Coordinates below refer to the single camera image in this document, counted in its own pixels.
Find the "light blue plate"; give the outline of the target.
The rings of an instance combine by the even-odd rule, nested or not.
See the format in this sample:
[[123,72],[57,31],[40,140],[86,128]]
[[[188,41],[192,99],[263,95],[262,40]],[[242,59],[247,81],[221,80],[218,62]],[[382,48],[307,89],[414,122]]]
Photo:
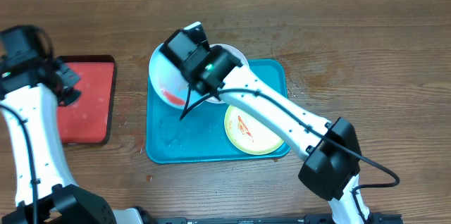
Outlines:
[[160,44],[149,60],[149,79],[159,98],[173,108],[183,109],[186,104],[188,83],[180,71],[162,54]]

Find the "white plate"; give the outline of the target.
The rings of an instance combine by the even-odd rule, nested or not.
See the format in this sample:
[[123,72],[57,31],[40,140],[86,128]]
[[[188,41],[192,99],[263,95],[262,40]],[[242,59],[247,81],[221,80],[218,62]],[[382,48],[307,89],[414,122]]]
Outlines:
[[[246,59],[246,57],[244,56],[244,54],[241,51],[239,51],[238,49],[236,49],[235,47],[228,45],[228,44],[211,44],[210,45],[211,48],[213,48],[214,46],[221,46],[226,51],[229,51],[233,56],[239,58],[243,65],[249,66],[249,62]],[[216,97],[211,97],[211,98],[207,99],[206,101],[209,103],[212,103],[212,104],[224,104],[224,101],[221,101],[221,100],[217,99]]]

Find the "yellow-green plate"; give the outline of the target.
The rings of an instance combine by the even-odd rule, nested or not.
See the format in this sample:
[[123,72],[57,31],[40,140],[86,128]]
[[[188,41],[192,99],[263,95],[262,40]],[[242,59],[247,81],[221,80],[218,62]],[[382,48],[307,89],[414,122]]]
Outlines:
[[272,130],[234,106],[225,112],[224,128],[230,142],[247,154],[270,154],[284,143]]

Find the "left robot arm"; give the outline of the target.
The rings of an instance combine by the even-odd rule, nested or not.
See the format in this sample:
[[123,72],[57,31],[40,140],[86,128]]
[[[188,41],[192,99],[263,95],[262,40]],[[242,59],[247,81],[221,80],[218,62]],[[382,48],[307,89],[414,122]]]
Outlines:
[[78,187],[63,152],[57,108],[77,100],[79,77],[54,58],[43,29],[17,25],[1,31],[1,113],[16,167],[16,210],[7,223],[155,223],[139,206],[112,209]]

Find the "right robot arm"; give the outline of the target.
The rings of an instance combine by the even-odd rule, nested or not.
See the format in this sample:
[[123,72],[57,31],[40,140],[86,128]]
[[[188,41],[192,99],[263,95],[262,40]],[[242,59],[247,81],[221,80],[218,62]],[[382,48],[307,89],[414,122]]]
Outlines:
[[235,106],[278,135],[302,160],[299,179],[326,200],[335,223],[369,223],[359,188],[362,159],[354,126],[294,104],[261,81],[229,48],[210,45],[200,22],[176,30],[159,51],[203,100]]

